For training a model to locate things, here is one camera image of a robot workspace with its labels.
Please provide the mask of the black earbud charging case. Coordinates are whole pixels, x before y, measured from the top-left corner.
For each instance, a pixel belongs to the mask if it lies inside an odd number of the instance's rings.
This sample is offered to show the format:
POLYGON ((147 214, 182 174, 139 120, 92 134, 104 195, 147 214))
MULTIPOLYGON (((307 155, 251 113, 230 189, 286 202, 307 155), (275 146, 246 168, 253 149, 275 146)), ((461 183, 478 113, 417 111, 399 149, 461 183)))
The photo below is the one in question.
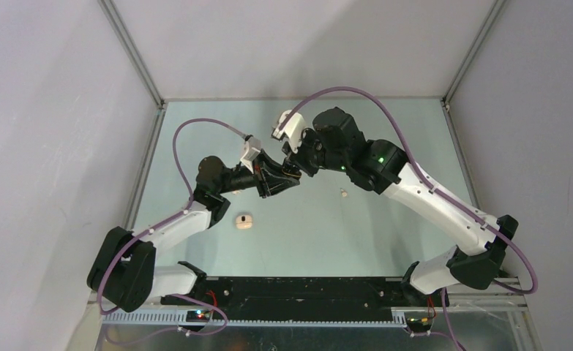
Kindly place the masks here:
POLYGON ((283 165, 282 166, 282 173, 288 177, 300 179, 302 173, 299 168, 295 167, 294 165, 283 165))

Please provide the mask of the white earbud charging case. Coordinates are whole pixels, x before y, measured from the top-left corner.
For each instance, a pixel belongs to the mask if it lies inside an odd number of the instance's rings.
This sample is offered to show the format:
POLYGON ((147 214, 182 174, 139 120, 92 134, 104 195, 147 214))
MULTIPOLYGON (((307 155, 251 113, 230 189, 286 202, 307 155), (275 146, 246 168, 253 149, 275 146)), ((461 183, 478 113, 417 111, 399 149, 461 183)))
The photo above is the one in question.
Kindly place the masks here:
POLYGON ((250 215, 240 215, 235 218, 235 226, 239 230, 247 230, 253 226, 253 218, 250 215))

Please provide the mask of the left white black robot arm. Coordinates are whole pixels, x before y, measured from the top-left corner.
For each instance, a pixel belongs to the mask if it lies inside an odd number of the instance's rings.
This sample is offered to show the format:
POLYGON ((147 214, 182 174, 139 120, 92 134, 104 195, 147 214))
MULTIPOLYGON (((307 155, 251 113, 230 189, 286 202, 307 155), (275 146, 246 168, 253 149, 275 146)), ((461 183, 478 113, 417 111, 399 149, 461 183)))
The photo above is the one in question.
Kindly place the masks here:
POLYGON ((207 285, 189 264, 157 267, 159 255, 215 226, 230 207, 229 192, 256 189, 262 198, 299 185, 302 172, 293 163, 275 162, 265 151, 232 168, 217 156, 198 165, 196 187, 183 208, 142 230, 111 229, 89 271, 87 285, 97 302, 133 312, 148 299, 179 294, 189 304, 206 298, 207 285))

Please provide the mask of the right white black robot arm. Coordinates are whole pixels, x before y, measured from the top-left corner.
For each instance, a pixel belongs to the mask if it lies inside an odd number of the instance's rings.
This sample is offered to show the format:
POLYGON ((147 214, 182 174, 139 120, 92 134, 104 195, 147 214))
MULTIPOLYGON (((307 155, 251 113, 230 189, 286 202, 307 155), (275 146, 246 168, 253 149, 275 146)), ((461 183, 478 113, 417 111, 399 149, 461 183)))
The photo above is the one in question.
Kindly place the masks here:
POLYGON ((428 174, 418 177, 419 166, 404 150, 388 140, 368 140, 352 115, 334 107, 309 126, 300 113, 286 110, 272 136, 285 141, 285 161, 297 170, 308 176, 319 170, 342 172, 359 188, 407 206, 453 240, 449 251, 407 270, 401 287, 406 303, 419 306, 432 293, 455 284, 485 290, 497 278, 506 256, 505 240, 514 236, 517 220, 485 214, 428 174))

